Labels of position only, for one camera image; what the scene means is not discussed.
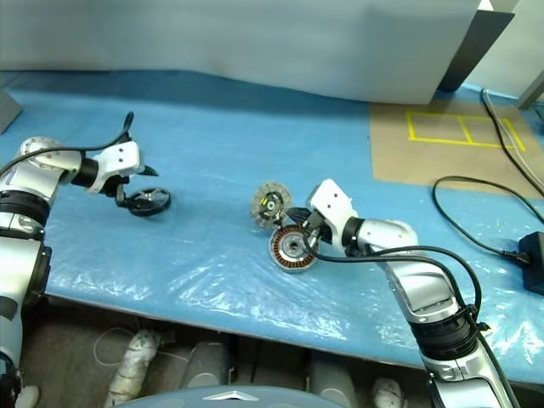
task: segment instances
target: white backdrop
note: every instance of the white backdrop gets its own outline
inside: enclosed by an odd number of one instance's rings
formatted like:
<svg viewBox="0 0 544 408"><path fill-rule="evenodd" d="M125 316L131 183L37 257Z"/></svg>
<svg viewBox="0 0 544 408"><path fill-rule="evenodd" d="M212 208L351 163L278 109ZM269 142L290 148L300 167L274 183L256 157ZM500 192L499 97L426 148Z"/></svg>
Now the white backdrop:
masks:
<svg viewBox="0 0 544 408"><path fill-rule="evenodd" d="M513 20L467 82L519 96L544 70L544 0L519 0L513 12Z"/></svg>
<svg viewBox="0 0 544 408"><path fill-rule="evenodd" d="M192 70L427 103L479 0L1 0L0 68Z"/></svg>

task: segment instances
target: power adapter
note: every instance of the power adapter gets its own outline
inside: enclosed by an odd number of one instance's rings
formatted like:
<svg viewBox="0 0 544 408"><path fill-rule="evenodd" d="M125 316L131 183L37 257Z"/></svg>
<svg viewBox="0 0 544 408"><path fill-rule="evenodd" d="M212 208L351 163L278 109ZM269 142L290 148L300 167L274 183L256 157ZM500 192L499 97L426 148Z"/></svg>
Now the power adapter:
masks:
<svg viewBox="0 0 544 408"><path fill-rule="evenodd" d="M524 288L544 295L544 233L533 232L519 240L519 253L529 256L529 263L522 266Z"/></svg>

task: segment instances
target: black wire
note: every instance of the black wire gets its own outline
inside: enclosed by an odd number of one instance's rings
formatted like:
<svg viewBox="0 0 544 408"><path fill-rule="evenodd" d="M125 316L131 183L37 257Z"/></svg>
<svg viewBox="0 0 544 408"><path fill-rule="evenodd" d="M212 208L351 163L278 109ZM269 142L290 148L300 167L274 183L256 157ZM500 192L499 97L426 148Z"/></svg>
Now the black wire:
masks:
<svg viewBox="0 0 544 408"><path fill-rule="evenodd" d="M308 251L310 254L312 254L314 257L321 259L322 261L326 262L333 262L336 264L365 264L365 263L380 263L380 262L421 262L423 264L431 264L436 266L437 268L440 268L444 271L447 278L450 280L451 288L453 289L453 293L455 295L456 301L459 303L459 306L461 309L466 309L467 305L465 304L465 301L461 295L461 291L459 290L459 286L457 285L457 282L455 280L454 275L451 273L451 271L441 262L427 257L417 256L417 255L395 255L392 257L384 257L384 256L366 256L366 257L349 257L349 258L338 258L338 257L329 257L327 255L322 255L318 253L314 248L310 246L308 243L308 238L305 234L303 234L303 243L306 247L306 251Z"/></svg>
<svg viewBox="0 0 544 408"><path fill-rule="evenodd" d="M255 358L253 359L252 372L249 377L249 382L251 384L255 383L255 376L257 375L258 361L260 360L260 357L261 357L262 348L263 348L263 340L259 338L257 340L257 347L255 349Z"/></svg>
<svg viewBox="0 0 544 408"><path fill-rule="evenodd" d="M482 286L479 284L478 276L474 272L474 269L465 261L463 258L461 258L459 255L457 255L455 252L440 248L438 246L426 246L426 245L415 245L415 246L401 246L398 248L390 248L390 249L384 249L382 251L373 252L373 256L381 256L386 255L388 253L396 253L396 252L405 252L405 251L429 251L429 252L436 252L436 253L442 253L444 255L447 255L450 258L454 258L461 266L467 271L468 276L470 276L470 280L473 283L474 287L474 306L476 307L476 311L473 314L474 320L478 319L478 313L482 306Z"/></svg>
<svg viewBox="0 0 544 408"><path fill-rule="evenodd" d="M445 176L442 178L439 178L436 180L433 184L433 189L431 192L431 196L433 198L433 203L436 206L436 209L439 211L440 215L447 219L450 224L459 232L461 232L463 235L465 235L470 241L472 241L474 244L478 245L479 247L484 248L487 251L496 253L497 255L501 255L505 258L515 258L519 261L523 262L523 259L517 258L516 252L509 252L509 251L503 251L501 249L496 249L493 246L489 246L487 244L484 244L482 241L477 240L472 235L470 235L461 225L459 225L454 219L444 210L444 208L440 205L438 197L436 195L436 192L438 190L438 187L441 183L445 181L459 181L459 182L467 182L467 183L477 183L477 184L487 184L492 185L493 187L496 187L497 189L505 190L512 194L513 196L518 197L534 214L535 216L544 224L544 215L542 215L535 206L533 206L529 200L527 200L525 197L523 197L521 194L519 194L517 191L510 189L506 185L494 183L492 181L483 180L480 178L472 178L472 177L465 177L465 176Z"/></svg>
<svg viewBox="0 0 544 408"><path fill-rule="evenodd" d="M507 155L508 159L510 160L510 162L512 162L512 164L519 170L519 172L521 173L522 176L525 177L525 179L533 186L535 187L535 190L538 191L541 196L544 197L544 190L541 188L540 185L538 185L538 183L533 180L531 178L531 176L525 171L525 169L518 163L518 161L516 159L514 159L514 157L512 156L512 153L510 153L510 151L508 150L508 148L506 147L506 145L504 144L504 140L502 138L502 133L501 133L501 127L500 127L500 124L499 122L496 120L495 118L495 115L493 115L493 112L491 112L491 108L489 107L489 104L487 102L487 100L485 100L485 89L482 88L482 90L480 91L479 93L479 96L480 98L482 99L482 102L484 103L484 108L485 108L485 111L487 112L487 114L490 116L491 120L493 121L493 125L495 126L495 131L496 131L496 134L499 138L499 141L501 142L501 147L502 147L502 151L504 151L504 153Z"/></svg>
<svg viewBox="0 0 544 408"><path fill-rule="evenodd" d="M144 325L142 324L142 320L139 318L137 314L134 315L136 318L136 324L138 325L138 331L142 330L144 328Z"/></svg>
<svg viewBox="0 0 544 408"><path fill-rule="evenodd" d="M0 168L0 178L11 167L15 166L16 164L21 163L21 162L23 162L23 161L25 161L27 159L30 159L31 157L39 156L39 155L42 155L44 153L49 153L51 151L79 151L79 152L84 153L86 151L96 151L96 150L107 149L108 147L114 145L115 143L117 143L119 140L121 140L122 138L124 138L127 135L128 129L130 128L130 125L132 124L133 119L134 119L134 113L133 112L128 112L127 116L125 117L125 122L123 123L122 131L119 133L119 135L115 139L113 139L111 142L106 143L106 144L102 144L100 146L91 146L91 147L64 147L64 146L48 147L46 149L40 149L40 150L32 151L30 153L26 153L25 155L22 155L22 156L17 156L12 161L9 161L2 168Z"/></svg>
<svg viewBox="0 0 544 408"><path fill-rule="evenodd" d="M478 331L477 336L482 346L484 346L485 352L487 353L487 355L489 355L491 364L495 367L496 374L497 376L499 376L502 386L507 392L508 398L510 399L510 402L512 403L513 408L521 408L519 406L518 398L516 397L516 394L513 392L512 386L510 385L510 382L508 381L506 374L502 370L502 367L499 364L499 361L496 359L495 354L493 353L493 350L491 350L490 345L485 340L484 335L480 331Z"/></svg>
<svg viewBox="0 0 544 408"><path fill-rule="evenodd" d="M406 249L406 248L418 248L418 249L419 248L431 248L431 249L428 249L428 250L433 251L433 252L440 252L440 253L443 253L443 254L448 255L448 256L451 256L451 254L455 255L453 258L455 260L457 260L457 261L459 261L459 259L461 259L463 266L464 266L464 264L466 264L466 261L464 261L464 259L459 257L454 252L448 251L448 250L443 249L443 248L437 248L435 246L405 246L404 248L392 248L392 249L388 249L388 250L384 250L384 251L380 251L380 252L375 252L373 254L373 256L368 256L368 257L362 257L362 258L337 258L337 257L329 257L329 256L322 255L322 254L318 253L308 243L308 238L307 238L307 236L305 234L303 234L303 243L304 243L304 246L306 247L306 251L308 251L314 257L316 257L318 259L321 259L323 261L327 261L327 262L333 262L333 263L338 263L338 264L360 264L360 263L369 263L369 262L374 262L374 263L380 263L380 262L423 262L425 264L432 264L432 265L437 266L438 268L442 269L442 271L445 273L445 275L447 276L447 278L449 279L449 281L451 283L451 288L453 290L453 293L454 293L454 296L456 298L457 303L459 303L459 306L462 309L462 311L465 312L467 322L473 329L473 335L478 338L478 340L480 341L480 343L484 347L485 351L490 356L491 364L495 367L496 373L497 373L499 379L501 380L502 386L504 387L504 389L505 389L505 391L506 391L506 393L508 395L508 398L510 399L510 402L513 405L513 408L521 408L519 406L518 399L517 399L515 393L513 392L512 387L510 386L510 382L508 381L507 377L505 376L504 371L501 368L501 365L499 364L498 360L496 359L495 355L493 354L493 350L491 350L489 344L485 341L485 338L482 335L482 333L480 332L480 328L476 323L476 317L474 317L474 316L477 316L477 313L479 312L479 309L476 309L476 312L474 314L467 313L469 311L469 309L467 308L467 305L465 304L465 301L462 298L462 294L459 291L459 286L457 285L455 277L453 276L451 271L449 269L447 269L445 267L445 265L443 265L442 263L440 263L440 262L438 262L438 261L436 261L434 259L431 259L431 258L418 257L418 256L412 256L412 255L410 255L410 256L395 255L395 256L392 256L392 257L384 257L384 256L379 256L377 254L379 254L379 253L392 253L392 252L399 252L399 251L410 251L411 250L411 249ZM472 273L473 273L473 275L471 275L471 279L473 277L475 278L475 280L473 280L473 283L474 283L474 281L478 282L478 278L476 277L476 274L473 272L472 268L470 268L469 265L467 265L467 266L468 266L468 268L465 268L465 269L467 269L467 271L471 270ZM476 285L474 286L475 293L476 293L476 288L477 287L479 288L479 283L478 283L477 286Z"/></svg>

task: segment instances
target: floor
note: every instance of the floor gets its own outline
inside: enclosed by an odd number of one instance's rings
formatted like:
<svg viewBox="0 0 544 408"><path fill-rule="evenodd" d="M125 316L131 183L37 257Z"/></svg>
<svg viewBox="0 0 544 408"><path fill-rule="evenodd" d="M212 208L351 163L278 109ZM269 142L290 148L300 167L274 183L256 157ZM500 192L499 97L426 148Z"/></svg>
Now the floor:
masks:
<svg viewBox="0 0 544 408"><path fill-rule="evenodd" d="M38 407L77 406L98 408L104 404L108 385L123 356L130 334L121 330L106 333L112 327L135 332L141 327L163 333L172 340L150 365L142 395L177 389L183 376L185 359L200 341L224 341L222 333L137 318L103 309L50 298L39 303L25 316L25 341L21 366L28 384L42 390ZM303 389L304 357L307 350L280 343L237 337L238 373L235 383L275 385ZM360 408L372 407L369 389L377 377L392 377L407 393L410 408L430 407L422 371L346 359L357 390ZM537 386L516 387L524 408L541 407L544 389Z"/></svg>

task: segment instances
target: table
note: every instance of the table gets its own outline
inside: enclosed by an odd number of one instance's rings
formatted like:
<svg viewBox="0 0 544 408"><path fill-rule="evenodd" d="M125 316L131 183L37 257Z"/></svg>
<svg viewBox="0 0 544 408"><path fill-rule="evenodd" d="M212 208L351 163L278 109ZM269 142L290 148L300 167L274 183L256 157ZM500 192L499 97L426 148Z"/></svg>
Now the table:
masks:
<svg viewBox="0 0 544 408"><path fill-rule="evenodd" d="M173 193L167 212L136 218L112 199L61 186L47 226L48 294L421 366L376 265L318 263L289 275L269 258L269 231L249 215L255 189L280 181L295 205L303 205L316 184L333 178L361 217L404 220L422 244L466 258L481 280L480 316L492 327L487 338L507 375L544 383L544 297L523 289L517 267L462 239L435 211L428 187L373 179L368 104L188 72L36 72L7 80L24 111L0 136L3 162L35 135L101 144L132 110L132 135L160 178L134 178L127 190L157 185ZM456 98L476 102L478 95L462 90ZM537 131L536 116L524 115ZM511 197L462 190L441 196L455 219L493 246L514 249L520 237L541 229ZM463 270L444 262L473 300Z"/></svg>

